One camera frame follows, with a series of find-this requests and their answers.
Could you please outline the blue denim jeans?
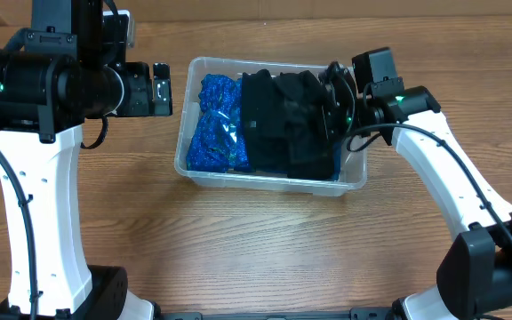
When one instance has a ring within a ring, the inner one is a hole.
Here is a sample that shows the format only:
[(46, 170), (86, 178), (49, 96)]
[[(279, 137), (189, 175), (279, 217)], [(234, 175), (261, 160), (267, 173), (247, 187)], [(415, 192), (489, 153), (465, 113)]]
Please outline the blue denim jeans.
[(337, 142), (332, 146), (333, 174), (331, 181), (337, 181), (341, 171), (341, 142)]

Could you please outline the small black garment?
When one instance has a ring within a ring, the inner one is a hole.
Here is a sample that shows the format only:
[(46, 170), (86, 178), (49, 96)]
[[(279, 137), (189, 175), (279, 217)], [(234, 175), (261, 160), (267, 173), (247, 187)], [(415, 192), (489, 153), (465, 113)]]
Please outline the small black garment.
[(256, 171), (287, 173), (283, 102), (267, 69), (243, 73), (241, 122), (249, 164)]

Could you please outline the large black taped garment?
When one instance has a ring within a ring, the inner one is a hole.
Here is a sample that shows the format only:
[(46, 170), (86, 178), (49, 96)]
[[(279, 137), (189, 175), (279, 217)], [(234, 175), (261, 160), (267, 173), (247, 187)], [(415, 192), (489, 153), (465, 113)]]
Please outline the large black taped garment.
[(333, 180), (337, 175), (332, 145), (312, 134), (288, 139), (287, 176), (301, 180)]

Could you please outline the sparkly blue fabric bundle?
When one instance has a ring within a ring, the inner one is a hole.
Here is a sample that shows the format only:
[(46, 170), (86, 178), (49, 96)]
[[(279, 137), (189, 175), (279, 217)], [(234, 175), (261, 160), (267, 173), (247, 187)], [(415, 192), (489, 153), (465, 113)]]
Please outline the sparkly blue fabric bundle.
[(242, 80), (209, 74), (201, 85), (201, 115), (188, 148), (187, 168), (198, 172), (251, 172), (241, 128)]

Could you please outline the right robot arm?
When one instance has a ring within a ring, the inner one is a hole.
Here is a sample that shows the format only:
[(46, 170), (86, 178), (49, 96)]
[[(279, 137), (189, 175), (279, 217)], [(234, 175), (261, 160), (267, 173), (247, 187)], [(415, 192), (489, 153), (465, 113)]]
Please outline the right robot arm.
[(350, 67), (333, 62), (319, 80), (328, 139), (383, 139), (420, 176), (452, 237), (432, 287), (388, 308), (353, 308), (351, 317), (492, 319), (512, 307), (512, 204), (463, 151), (430, 90), (406, 87), (386, 47), (355, 56)]

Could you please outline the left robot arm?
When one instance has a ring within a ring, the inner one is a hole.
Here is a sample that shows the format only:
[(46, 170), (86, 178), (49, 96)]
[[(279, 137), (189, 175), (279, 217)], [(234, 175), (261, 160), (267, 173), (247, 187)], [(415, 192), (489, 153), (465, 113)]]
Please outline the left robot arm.
[(77, 172), (88, 119), (172, 114), (166, 64), (130, 62), (111, 0), (35, 1), (0, 49), (0, 181), (12, 256), (0, 319), (156, 320), (126, 270), (84, 256)]

